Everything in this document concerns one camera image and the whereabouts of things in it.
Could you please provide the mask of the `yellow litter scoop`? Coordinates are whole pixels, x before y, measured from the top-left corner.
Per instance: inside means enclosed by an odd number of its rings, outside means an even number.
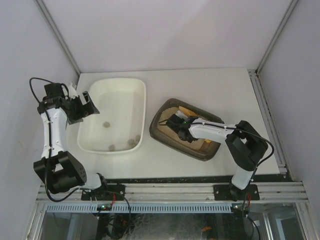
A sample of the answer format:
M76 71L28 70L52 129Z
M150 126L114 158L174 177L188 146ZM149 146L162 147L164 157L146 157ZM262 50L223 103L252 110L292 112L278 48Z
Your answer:
M206 127L206 122L204 119L199 118L195 112L179 106L179 111L176 113L177 116L184 119L184 123L180 126L177 126L177 134L179 127L187 127L189 128L189 131L191 135L196 138L196 141L198 139L203 139L206 143L210 143L212 139L206 138L210 137L210 132L208 131L208 128Z

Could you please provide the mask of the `dark brown litter box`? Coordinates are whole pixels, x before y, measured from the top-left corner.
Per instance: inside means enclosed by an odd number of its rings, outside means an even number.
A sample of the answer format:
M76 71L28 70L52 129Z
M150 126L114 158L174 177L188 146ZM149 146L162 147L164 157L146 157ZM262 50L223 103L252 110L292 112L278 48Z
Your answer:
M198 117L204 120L220 124L223 123L223 120L220 117L210 112L197 108L179 99L170 98L155 114L149 127L150 136L165 146L197 160L206 162L212 159L220 148L220 143L214 141L208 142L204 139L198 139L192 143L182 141L172 129L164 125L166 120L179 110L179 107L184 107L194 112Z

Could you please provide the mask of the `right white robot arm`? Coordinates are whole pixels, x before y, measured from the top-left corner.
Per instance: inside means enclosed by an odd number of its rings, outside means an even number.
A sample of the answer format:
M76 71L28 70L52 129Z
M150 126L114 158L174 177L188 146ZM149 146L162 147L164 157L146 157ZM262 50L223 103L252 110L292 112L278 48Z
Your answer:
M225 143L237 167L231 186L240 191L247 188L258 163L268 150L267 139L261 137L247 121L223 124L189 117L176 127L178 137L187 142L198 139Z

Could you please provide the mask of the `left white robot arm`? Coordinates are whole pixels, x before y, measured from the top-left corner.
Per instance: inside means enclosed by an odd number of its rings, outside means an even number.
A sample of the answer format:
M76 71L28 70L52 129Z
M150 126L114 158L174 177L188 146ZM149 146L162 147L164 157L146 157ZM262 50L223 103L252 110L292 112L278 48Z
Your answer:
M84 118L99 114L89 93L66 98L64 95L47 96L40 102L44 126L44 147L33 169L52 194L66 193L71 189L96 190L101 187L99 173L87 173L85 167L70 152L67 140L67 125L80 123Z

